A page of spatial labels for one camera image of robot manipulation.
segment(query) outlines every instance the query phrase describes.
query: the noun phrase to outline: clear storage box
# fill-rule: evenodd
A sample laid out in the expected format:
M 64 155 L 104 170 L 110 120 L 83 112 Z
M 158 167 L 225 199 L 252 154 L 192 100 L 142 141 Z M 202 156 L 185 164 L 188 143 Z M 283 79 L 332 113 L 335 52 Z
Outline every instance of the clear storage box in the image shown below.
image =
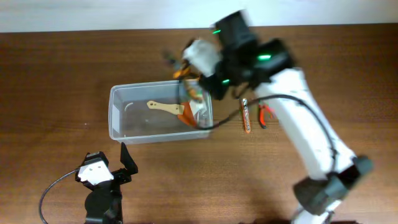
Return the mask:
M 207 138 L 210 131 L 197 130 L 183 123 L 177 115 L 149 108 L 154 101 L 177 103 L 178 81 L 137 83 L 112 87 L 109 97 L 109 136 L 126 144 Z M 204 104 L 192 108 L 200 126 L 213 125 L 210 94 L 203 92 Z M 180 102 L 188 101 L 180 86 Z

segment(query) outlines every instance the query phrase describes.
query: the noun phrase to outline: brown table surface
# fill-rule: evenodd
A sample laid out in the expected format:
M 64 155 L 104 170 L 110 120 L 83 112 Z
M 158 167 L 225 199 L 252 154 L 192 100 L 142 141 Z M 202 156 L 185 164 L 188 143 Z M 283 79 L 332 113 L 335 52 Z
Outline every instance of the brown table surface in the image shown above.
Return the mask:
M 264 41 L 286 41 L 335 131 L 374 160 L 335 220 L 396 223 L 398 25 L 255 30 Z M 108 133 L 111 87 L 170 80 L 161 51 L 180 52 L 192 37 L 216 42 L 206 29 L 0 34 L 0 222 L 40 223 L 42 191 L 86 152 L 103 151 L 109 168 L 120 168 L 120 145 Z M 235 108 L 229 95 L 213 101 L 215 120 Z M 209 139 L 129 145 L 139 173 L 122 186 L 125 222 L 290 218 L 292 185 L 306 171 L 277 121 L 267 130 L 252 123 L 251 134 L 235 118 Z M 89 192 L 68 177 L 45 198 L 45 217 L 83 223 Z

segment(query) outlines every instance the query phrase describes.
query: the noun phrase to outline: red pliers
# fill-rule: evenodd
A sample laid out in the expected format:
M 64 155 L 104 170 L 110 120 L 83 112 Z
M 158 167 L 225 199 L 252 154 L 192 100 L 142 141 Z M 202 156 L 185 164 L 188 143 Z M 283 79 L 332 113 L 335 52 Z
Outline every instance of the red pliers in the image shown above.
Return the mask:
M 258 120 L 259 120 L 260 126 L 263 129 L 267 128 L 266 121 L 264 120 L 266 113 L 268 114 L 269 119 L 274 118 L 274 114 L 273 114 L 272 110 L 268 107 L 268 105 L 266 103 L 260 102 L 259 103 L 259 119 Z

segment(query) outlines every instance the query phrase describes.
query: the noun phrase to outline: white background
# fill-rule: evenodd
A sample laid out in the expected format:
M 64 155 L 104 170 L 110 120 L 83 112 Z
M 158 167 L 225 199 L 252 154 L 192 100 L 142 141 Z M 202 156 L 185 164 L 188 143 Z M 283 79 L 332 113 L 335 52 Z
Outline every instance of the white background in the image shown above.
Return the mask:
M 238 9 L 253 26 L 398 22 L 398 0 L 0 0 L 0 32 L 209 27 Z

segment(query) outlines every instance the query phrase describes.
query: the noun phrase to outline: green led indicator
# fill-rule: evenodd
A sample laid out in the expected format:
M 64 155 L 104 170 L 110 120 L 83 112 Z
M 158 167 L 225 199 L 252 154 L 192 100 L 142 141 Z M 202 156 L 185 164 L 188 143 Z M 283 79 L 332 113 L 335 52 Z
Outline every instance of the green led indicator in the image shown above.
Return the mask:
M 271 59 L 271 55 L 260 55 L 258 56 L 259 60 L 269 60 Z

